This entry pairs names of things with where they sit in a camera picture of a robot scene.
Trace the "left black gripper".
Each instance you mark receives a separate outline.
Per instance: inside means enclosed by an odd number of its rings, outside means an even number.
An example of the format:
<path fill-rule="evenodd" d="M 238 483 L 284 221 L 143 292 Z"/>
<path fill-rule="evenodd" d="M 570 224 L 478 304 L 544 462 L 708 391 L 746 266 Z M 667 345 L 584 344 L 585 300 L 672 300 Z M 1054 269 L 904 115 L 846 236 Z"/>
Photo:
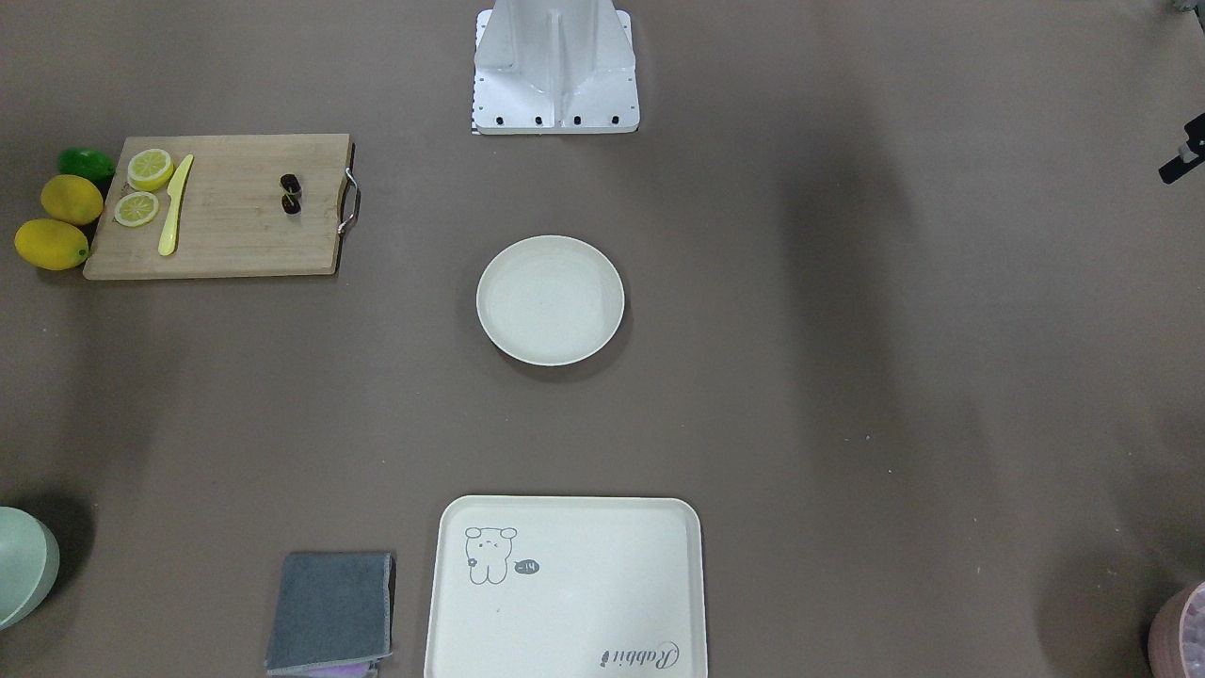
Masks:
<path fill-rule="evenodd" d="M 1205 113 L 1200 113 L 1195 119 L 1185 124 L 1187 141 L 1181 146 L 1181 157 L 1172 158 L 1158 169 L 1163 184 L 1171 185 L 1182 179 L 1191 170 L 1201 166 L 1204 163 L 1204 123 Z"/>

